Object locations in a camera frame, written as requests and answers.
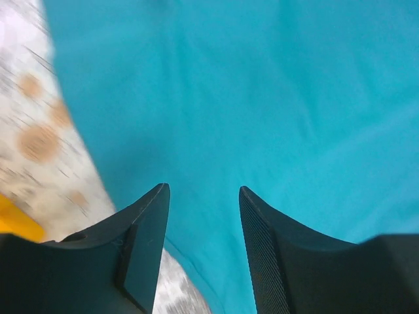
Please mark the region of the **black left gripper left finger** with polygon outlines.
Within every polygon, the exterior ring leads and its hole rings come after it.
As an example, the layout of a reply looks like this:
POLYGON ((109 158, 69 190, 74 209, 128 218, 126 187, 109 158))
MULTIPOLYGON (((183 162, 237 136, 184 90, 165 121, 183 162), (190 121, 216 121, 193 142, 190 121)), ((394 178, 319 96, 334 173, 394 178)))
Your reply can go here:
POLYGON ((60 242, 1 235, 2 313, 151 313, 170 207, 156 185, 60 242))

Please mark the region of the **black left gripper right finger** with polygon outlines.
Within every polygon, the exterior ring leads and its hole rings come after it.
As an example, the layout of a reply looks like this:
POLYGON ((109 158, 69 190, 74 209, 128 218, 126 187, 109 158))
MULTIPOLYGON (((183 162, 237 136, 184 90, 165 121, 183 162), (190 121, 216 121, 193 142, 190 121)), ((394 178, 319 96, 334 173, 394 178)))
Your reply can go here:
POLYGON ((240 216, 258 313, 417 313, 418 236, 353 244, 317 232, 247 187, 240 216))

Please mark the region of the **teal t shirt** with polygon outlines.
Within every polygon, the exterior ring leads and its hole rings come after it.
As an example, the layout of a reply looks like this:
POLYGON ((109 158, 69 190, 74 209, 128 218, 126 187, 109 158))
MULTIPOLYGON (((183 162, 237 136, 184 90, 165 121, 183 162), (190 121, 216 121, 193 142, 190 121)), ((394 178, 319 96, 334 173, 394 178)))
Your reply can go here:
POLYGON ((116 208, 171 190, 165 248, 256 311, 238 193, 329 236, 418 231, 417 1, 45 1, 65 104, 116 208))

